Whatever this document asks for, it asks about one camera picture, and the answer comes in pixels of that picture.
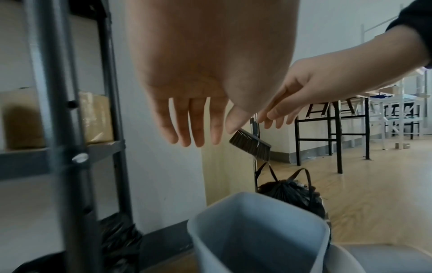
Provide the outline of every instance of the gray bucket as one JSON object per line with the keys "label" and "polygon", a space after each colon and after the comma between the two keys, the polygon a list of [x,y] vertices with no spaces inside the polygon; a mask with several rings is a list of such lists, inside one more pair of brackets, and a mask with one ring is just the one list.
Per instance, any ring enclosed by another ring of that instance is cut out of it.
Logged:
{"label": "gray bucket", "polygon": [[202,273],[322,273],[329,226],[257,193],[239,193],[188,222]]}

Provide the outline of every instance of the hand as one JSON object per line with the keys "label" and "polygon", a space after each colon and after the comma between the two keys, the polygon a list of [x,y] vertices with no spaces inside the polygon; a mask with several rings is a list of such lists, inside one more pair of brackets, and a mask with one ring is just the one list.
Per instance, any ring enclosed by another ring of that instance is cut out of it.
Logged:
{"label": "hand", "polygon": [[[282,84],[291,61],[298,0],[128,0],[132,58],[170,143],[204,144],[210,98],[211,139],[233,133],[261,110]],[[168,103],[174,101],[177,132]]]}
{"label": "hand", "polygon": [[295,62],[282,88],[258,115],[258,122],[276,128],[294,121],[311,103],[332,102],[390,84],[426,65],[428,51],[413,29],[398,26],[360,46]]}

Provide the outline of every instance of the black garbage bag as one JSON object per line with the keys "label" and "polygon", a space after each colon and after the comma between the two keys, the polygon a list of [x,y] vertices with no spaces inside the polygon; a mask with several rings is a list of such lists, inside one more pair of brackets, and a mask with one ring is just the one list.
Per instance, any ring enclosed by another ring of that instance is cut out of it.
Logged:
{"label": "black garbage bag", "polygon": [[[329,220],[329,215],[324,208],[321,195],[319,192],[316,192],[315,187],[312,186],[311,175],[309,174],[308,170],[302,168],[297,170],[287,180],[278,180],[275,172],[269,164],[270,173],[274,179],[274,182],[267,182],[258,187],[258,177],[260,176],[265,165],[266,163],[264,163],[255,173],[255,189],[257,193],[267,195],[293,206],[310,211],[324,219],[330,228],[332,227]],[[298,174],[302,170],[306,172],[308,183],[307,186],[299,183],[296,180]]]}
{"label": "black garbage bag", "polygon": [[[137,273],[143,235],[129,217],[115,213],[100,222],[103,263],[108,273]],[[40,257],[13,273],[66,273],[65,252]]]}

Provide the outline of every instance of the wooden floor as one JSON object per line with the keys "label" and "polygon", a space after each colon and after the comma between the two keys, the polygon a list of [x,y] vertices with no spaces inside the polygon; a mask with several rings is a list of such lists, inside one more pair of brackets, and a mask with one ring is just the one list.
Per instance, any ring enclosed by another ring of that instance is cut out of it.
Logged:
{"label": "wooden floor", "polygon": [[[406,142],[410,149],[384,151],[372,144],[371,161],[362,159],[360,148],[344,150],[343,175],[336,173],[335,155],[303,164],[324,198],[334,242],[408,244],[432,253],[432,138]],[[298,169],[277,162],[272,166],[279,179]],[[267,171],[260,183],[268,181]],[[300,181],[305,183],[306,176]],[[189,254],[146,272],[198,271]]]}

